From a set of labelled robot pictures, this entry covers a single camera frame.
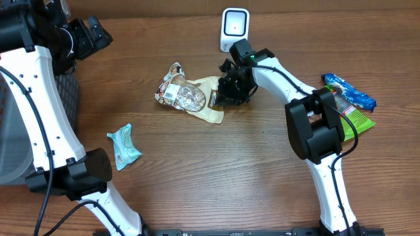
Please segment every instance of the barcode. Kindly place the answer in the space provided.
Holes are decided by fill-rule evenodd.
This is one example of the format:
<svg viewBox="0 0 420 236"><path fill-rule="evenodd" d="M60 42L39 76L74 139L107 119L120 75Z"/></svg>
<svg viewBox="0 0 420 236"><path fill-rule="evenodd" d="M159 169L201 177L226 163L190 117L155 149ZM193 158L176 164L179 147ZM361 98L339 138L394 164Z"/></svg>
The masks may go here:
<svg viewBox="0 0 420 236"><path fill-rule="evenodd" d="M172 97L173 97L173 94L170 94L170 93L165 93L164 95L163 95L163 97L164 98L167 98L167 99L172 99Z"/></svg>
<svg viewBox="0 0 420 236"><path fill-rule="evenodd" d="M121 158L121 155L117 155L117 161L118 163L124 162L123 159Z"/></svg>

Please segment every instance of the blue wrapper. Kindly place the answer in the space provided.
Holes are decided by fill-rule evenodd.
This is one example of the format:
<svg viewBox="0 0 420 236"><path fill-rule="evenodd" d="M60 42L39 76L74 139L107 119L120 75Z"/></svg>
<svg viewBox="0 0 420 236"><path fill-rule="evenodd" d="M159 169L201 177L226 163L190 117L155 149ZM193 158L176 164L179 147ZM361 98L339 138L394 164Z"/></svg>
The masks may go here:
<svg viewBox="0 0 420 236"><path fill-rule="evenodd" d="M376 108L376 101L373 98L366 93L359 92L344 79L341 79L333 73L327 73L322 77L327 85L334 87L336 90L340 89L341 91L337 90L337 92L345 97L351 104L370 111L373 111L373 109Z"/></svg>
<svg viewBox="0 0 420 236"><path fill-rule="evenodd" d="M141 154L131 141L131 125L128 124L113 134L106 134L114 141L114 154L117 170L135 161Z"/></svg>

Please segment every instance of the bag of food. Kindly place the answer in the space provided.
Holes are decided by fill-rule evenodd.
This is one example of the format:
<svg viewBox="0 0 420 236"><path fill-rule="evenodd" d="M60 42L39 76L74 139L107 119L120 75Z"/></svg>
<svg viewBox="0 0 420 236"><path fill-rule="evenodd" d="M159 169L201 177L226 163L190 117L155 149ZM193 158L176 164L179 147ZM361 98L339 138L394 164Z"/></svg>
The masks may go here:
<svg viewBox="0 0 420 236"><path fill-rule="evenodd" d="M160 104L170 105L207 122L220 124L224 110L222 106L215 104L219 78L210 76L195 81L186 80L182 67L175 62L163 78L155 98Z"/></svg>

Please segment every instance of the white label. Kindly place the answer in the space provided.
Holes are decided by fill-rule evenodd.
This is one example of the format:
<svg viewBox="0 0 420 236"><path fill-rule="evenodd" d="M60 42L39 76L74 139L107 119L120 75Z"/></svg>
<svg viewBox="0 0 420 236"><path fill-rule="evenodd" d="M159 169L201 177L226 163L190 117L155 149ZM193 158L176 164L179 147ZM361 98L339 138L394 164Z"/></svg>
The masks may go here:
<svg viewBox="0 0 420 236"><path fill-rule="evenodd" d="M169 84L167 89L165 90L165 94L163 95L164 98L175 100L178 94L178 90L181 86Z"/></svg>

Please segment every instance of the green package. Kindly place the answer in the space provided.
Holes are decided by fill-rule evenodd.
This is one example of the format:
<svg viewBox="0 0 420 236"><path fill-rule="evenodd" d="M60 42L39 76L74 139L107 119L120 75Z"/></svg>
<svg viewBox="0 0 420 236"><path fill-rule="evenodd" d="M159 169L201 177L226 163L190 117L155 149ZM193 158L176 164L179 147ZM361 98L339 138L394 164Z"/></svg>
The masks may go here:
<svg viewBox="0 0 420 236"><path fill-rule="evenodd" d="M361 133L371 127L373 127L376 123L371 121L362 112L357 110L350 102L346 100L346 98L342 97L340 94L334 91L333 87L327 85L325 86L334 94L335 103L337 104L337 108L339 111L343 112L348 119L353 123L354 127L356 127L357 133ZM350 125L341 118L341 123L343 124L345 139L349 140L354 137L353 130L350 128Z"/></svg>

